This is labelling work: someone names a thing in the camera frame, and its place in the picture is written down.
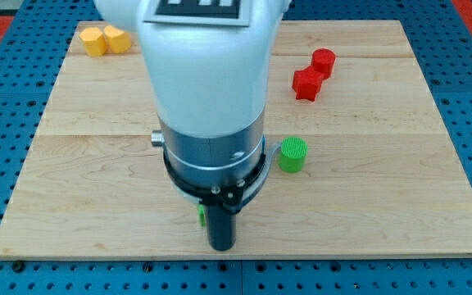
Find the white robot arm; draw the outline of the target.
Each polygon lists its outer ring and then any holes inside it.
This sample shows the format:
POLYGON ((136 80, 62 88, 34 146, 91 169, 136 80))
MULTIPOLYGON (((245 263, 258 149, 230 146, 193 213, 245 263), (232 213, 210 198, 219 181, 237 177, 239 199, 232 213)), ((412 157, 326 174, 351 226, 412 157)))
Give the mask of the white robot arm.
POLYGON ((284 0, 97 0, 134 32, 155 92, 166 168, 195 202, 254 197, 271 159, 264 137, 271 49, 284 0))

